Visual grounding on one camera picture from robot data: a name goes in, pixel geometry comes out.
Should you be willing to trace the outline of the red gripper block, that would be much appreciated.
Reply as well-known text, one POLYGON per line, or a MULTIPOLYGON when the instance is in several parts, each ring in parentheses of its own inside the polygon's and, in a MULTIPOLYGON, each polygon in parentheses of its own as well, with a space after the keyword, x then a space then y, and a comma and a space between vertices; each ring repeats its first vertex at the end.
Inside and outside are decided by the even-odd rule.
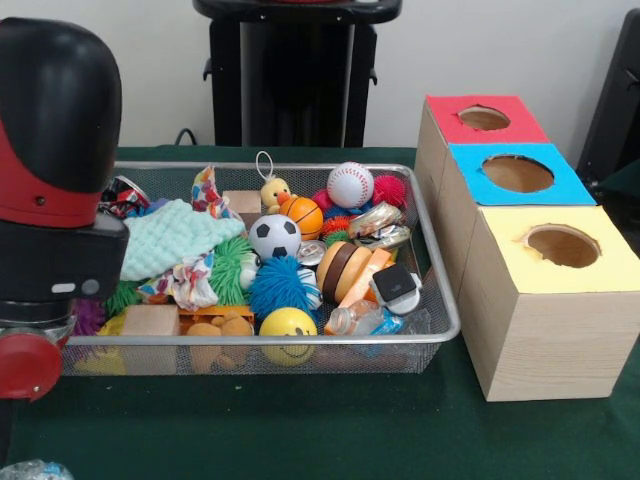
POLYGON ((11 400, 34 402, 53 389, 63 370, 63 346, 42 330, 1 332, 0 465, 11 445, 11 400))

